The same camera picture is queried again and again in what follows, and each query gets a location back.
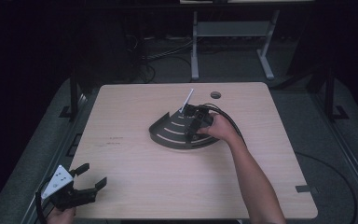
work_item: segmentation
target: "human arm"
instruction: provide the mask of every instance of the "human arm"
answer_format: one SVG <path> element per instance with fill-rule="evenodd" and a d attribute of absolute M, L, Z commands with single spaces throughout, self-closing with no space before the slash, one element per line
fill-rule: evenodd
<path fill-rule="evenodd" d="M 48 224 L 71 224 L 74 221 L 76 215 L 76 208 L 68 208 L 60 211 L 56 207 L 50 212 L 46 218 Z"/>
<path fill-rule="evenodd" d="M 278 198 L 242 138 L 222 115 L 212 113 L 213 124 L 199 129 L 227 142 L 237 171 L 242 198 L 252 223 L 285 223 Z"/>

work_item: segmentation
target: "background desk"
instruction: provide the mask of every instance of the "background desk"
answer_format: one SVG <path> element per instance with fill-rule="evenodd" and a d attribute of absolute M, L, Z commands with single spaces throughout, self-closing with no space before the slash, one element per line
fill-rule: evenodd
<path fill-rule="evenodd" d="M 212 103 L 238 124 L 249 150 L 275 188 L 287 218 L 313 218 L 317 209 L 282 122 L 263 83 L 103 86 L 74 157 L 89 162 L 76 189 L 107 176 L 97 202 L 77 208 L 86 218 L 247 218 L 230 151 L 222 141 L 177 150 L 160 146 L 148 128 L 173 114 L 194 88 L 192 105 Z M 222 97 L 212 99 L 219 91 Z"/>

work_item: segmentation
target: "white metal stand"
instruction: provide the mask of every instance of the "white metal stand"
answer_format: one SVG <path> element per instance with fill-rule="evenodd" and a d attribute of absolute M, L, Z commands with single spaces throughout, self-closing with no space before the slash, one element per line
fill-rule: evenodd
<path fill-rule="evenodd" d="M 274 79 L 266 55 L 279 12 L 279 10 L 275 10 L 270 21 L 198 21 L 197 11 L 195 11 L 193 20 L 193 51 L 191 52 L 191 78 L 193 80 L 200 78 L 199 60 L 197 57 L 197 41 L 199 36 L 265 36 L 266 42 L 262 49 L 257 50 L 257 56 L 263 66 L 266 78 L 268 80 Z"/>

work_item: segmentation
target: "human hand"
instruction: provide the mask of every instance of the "human hand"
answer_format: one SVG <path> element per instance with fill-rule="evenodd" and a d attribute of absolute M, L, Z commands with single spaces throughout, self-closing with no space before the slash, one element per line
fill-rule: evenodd
<path fill-rule="evenodd" d="M 206 133 L 212 137 L 228 141 L 231 137 L 238 136 L 231 123 L 222 115 L 210 113 L 213 118 L 213 124 L 206 128 L 200 128 L 197 133 Z"/>
<path fill-rule="evenodd" d="M 75 215 L 75 207 L 65 209 L 63 212 L 54 207 L 47 217 L 47 222 L 48 224 L 71 224 L 74 221 Z"/>

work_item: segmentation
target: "forearm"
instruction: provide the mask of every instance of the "forearm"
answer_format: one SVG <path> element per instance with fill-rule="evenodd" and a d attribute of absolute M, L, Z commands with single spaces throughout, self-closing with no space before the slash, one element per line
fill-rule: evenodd
<path fill-rule="evenodd" d="M 285 223 L 275 191 L 239 136 L 227 140 L 252 223 Z"/>

